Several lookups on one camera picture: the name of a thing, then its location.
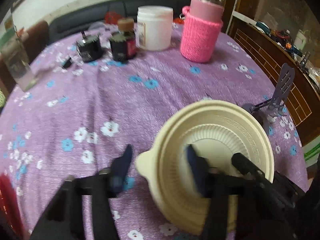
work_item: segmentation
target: wooden cabinet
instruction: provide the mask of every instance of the wooden cabinet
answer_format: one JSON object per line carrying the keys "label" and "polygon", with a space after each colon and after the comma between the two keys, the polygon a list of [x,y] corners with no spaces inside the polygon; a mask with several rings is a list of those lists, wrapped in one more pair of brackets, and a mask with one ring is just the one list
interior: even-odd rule
{"label": "wooden cabinet", "polygon": [[251,56],[274,85],[283,63],[295,68],[295,78],[286,106],[302,145],[316,138],[320,134],[320,96],[294,60],[269,37],[239,19],[233,19],[228,34]]}

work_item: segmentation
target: white plastic container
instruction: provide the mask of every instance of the white plastic container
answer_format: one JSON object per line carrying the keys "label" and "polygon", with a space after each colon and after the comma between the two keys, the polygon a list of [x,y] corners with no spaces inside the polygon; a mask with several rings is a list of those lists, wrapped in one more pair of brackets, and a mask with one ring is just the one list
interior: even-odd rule
{"label": "white plastic container", "polygon": [[139,47],[146,50],[164,50],[171,44],[173,9],[164,6],[138,8],[137,37]]}

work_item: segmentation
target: green cloth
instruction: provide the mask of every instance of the green cloth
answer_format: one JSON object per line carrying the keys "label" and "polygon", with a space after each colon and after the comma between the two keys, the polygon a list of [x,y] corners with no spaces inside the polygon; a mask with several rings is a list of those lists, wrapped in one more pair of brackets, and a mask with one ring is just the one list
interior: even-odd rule
{"label": "green cloth", "polygon": [[2,93],[1,89],[0,89],[0,107],[3,107],[5,104],[5,97],[4,94]]}

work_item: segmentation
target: orange object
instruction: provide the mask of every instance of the orange object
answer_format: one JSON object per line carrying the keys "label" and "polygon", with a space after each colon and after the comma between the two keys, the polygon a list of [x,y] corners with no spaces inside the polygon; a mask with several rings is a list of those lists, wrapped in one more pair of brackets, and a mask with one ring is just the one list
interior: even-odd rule
{"label": "orange object", "polygon": [[118,24],[118,20],[124,18],[122,15],[115,13],[115,12],[107,12],[104,20],[107,24]]}
{"label": "orange object", "polygon": [[178,24],[184,24],[184,20],[180,19],[180,18],[175,18],[173,19],[174,23],[178,23]]}

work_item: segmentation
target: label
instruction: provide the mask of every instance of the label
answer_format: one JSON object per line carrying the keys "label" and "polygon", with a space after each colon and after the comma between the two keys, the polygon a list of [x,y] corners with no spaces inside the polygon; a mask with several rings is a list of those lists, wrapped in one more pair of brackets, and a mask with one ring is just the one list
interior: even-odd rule
{"label": "label", "polygon": [[139,47],[146,46],[146,24],[137,22]]}
{"label": "label", "polygon": [[127,41],[128,44],[128,57],[131,57],[136,54],[137,49],[136,49],[136,41]]}

